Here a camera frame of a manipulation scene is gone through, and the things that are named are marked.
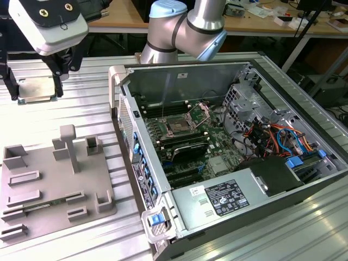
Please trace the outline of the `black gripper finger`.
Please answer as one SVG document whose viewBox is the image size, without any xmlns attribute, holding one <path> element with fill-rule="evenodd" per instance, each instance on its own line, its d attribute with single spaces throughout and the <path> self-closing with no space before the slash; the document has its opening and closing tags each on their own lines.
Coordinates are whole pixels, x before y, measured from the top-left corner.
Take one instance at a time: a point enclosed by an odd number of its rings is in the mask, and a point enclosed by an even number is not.
<svg viewBox="0 0 348 261">
<path fill-rule="evenodd" d="M 61 98 L 64 95 L 63 86 L 59 75 L 53 74 L 55 96 Z"/>
<path fill-rule="evenodd" d="M 15 79 L 13 71 L 8 66 L 8 55 L 5 34 L 1 32 L 1 80 L 7 87 L 11 100 L 16 101 L 19 96 L 19 85 Z"/>
</svg>

